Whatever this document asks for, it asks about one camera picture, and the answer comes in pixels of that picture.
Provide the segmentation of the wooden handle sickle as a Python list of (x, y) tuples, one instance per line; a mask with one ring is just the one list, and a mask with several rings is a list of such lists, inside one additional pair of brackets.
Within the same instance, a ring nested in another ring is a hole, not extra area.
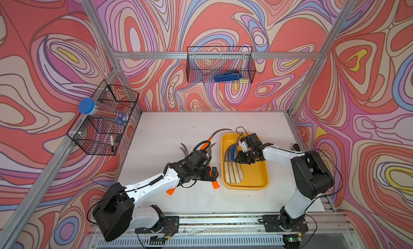
[(230, 184), (231, 179), (230, 179), (230, 171), (229, 171), (229, 160), (228, 160), (228, 155), (229, 155), (230, 147), (228, 147), (225, 151), (224, 154), (224, 170), (225, 170), (225, 183)]
[(237, 141), (233, 145), (232, 152), (231, 152), (232, 166), (233, 166), (234, 176), (235, 176), (235, 180), (236, 180), (237, 184), (240, 184), (242, 181), (244, 181), (244, 175), (243, 175), (240, 163), (236, 162), (236, 156), (237, 156), (237, 153), (238, 153), (238, 143), (239, 143), (239, 141), (242, 137), (242, 134), (243, 133), (241, 133), (238, 136)]

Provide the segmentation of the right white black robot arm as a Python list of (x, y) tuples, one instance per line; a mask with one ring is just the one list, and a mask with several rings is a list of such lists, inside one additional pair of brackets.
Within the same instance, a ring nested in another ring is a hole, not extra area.
[(262, 143), (253, 133), (238, 142), (242, 150), (237, 153), (236, 162), (254, 164), (258, 161), (273, 161), (291, 167), (296, 190), (290, 201), (281, 208), (280, 220), (292, 222), (304, 216), (306, 210), (335, 184), (335, 180), (319, 153), (292, 151)]

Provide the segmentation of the blue blade wooden sickle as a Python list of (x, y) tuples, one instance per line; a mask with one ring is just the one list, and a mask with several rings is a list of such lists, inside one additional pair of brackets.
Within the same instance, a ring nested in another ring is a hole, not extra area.
[(227, 167), (228, 167), (228, 176), (229, 176), (229, 183), (230, 184), (235, 184), (235, 175), (234, 175), (234, 170), (233, 170), (233, 164), (231, 160), (231, 151), (232, 151), (233, 145), (230, 145), (226, 151), (226, 162), (227, 162)]

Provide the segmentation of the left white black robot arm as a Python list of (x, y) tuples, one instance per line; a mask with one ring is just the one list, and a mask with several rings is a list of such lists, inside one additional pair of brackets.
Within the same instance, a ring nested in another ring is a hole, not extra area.
[(163, 172), (142, 182), (111, 185), (92, 208), (92, 216), (105, 241), (111, 242), (131, 229), (162, 230), (165, 216), (160, 208), (142, 205), (190, 181), (215, 182), (219, 172), (209, 165), (211, 159), (206, 150), (196, 150), (178, 162), (168, 163)]

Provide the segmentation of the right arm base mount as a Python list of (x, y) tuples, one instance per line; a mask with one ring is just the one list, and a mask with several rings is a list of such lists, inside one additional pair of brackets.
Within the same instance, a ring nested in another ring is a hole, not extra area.
[(305, 215), (296, 219), (290, 218), (286, 213), (263, 215), (262, 218), (258, 219), (258, 222), (264, 225), (266, 232), (292, 232), (305, 234), (309, 230)]

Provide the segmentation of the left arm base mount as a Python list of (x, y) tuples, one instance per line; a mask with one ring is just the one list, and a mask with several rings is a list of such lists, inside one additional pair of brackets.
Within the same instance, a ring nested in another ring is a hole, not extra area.
[(137, 234), (167, 234), (175, 235), (179, 231), (180, 217), (167, 216), (156, 205), (139, 209), (139, 225), (135, 228)]

